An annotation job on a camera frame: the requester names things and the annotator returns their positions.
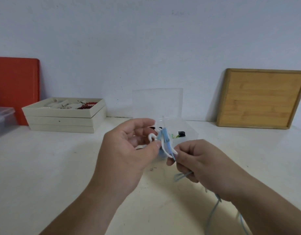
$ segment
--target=white table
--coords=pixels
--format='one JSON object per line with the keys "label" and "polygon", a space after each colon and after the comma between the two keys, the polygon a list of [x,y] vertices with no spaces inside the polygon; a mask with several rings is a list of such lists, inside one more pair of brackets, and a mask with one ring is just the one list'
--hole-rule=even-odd
{"label": "white table", "polygon": [[[38,234],[45,228],[86,187],[104,133],[125,120],[106,118],[95,134],[35,132],[20,126],[0,137],[0,234]],[[199,138],[301,209],[301,130],[188,123]],[[174,182],[175,173],[175,166],[152,163],[106,234],[203,234],[215,195],[187,179]],[[244,234],[232,204],[219,205],[211,234]]]}

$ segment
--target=left hand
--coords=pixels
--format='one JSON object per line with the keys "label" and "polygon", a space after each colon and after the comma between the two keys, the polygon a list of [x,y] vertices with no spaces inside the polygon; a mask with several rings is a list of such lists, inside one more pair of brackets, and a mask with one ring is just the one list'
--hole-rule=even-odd
{"label": "left hand", "polygon": [[[107,132],[99,150],[91,184],[125,198],[137,186],[144,168],[154,160],[160,141],[149,143],[148,134],[155,130],[153,119],[131,119]],[[148,144],[136,150],[138,145]]]}

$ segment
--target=white wall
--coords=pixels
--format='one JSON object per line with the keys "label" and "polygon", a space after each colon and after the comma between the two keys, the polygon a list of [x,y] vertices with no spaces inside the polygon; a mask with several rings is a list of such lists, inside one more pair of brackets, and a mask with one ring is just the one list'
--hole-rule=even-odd
{"label": "white wall", "polygon": [[0,56],[40,59],[43,98],[131,117],[132,90],[183,87],[214,120],[226,68],[301,70],[301,0],[0,0]]}

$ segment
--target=orange cutting board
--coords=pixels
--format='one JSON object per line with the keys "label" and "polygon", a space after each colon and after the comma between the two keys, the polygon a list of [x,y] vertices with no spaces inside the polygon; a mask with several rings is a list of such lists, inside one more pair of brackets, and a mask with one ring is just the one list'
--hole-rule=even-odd
{"label": "orange cutting board", "polygon": [[301,71],[227,69],[217,126],[289,129],[301,99]]}
{"label": "orange cutting board", "polygon": [[20,125],[28,125],[22,107],[39,101],[39,60],[0,57],[0,106],[14,107]]}

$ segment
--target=forearm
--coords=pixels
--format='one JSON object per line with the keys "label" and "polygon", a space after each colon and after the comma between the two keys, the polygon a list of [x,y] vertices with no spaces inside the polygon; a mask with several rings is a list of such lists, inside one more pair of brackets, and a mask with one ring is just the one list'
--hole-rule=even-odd
{"label": "forearm", "polygon": [[252,178],[232,203],[254,235],[301,234],[301,211],[274,190]]}
{"label": "forearm", "polygon": [[105,234],[124,198],[90,183],[40,235]]}

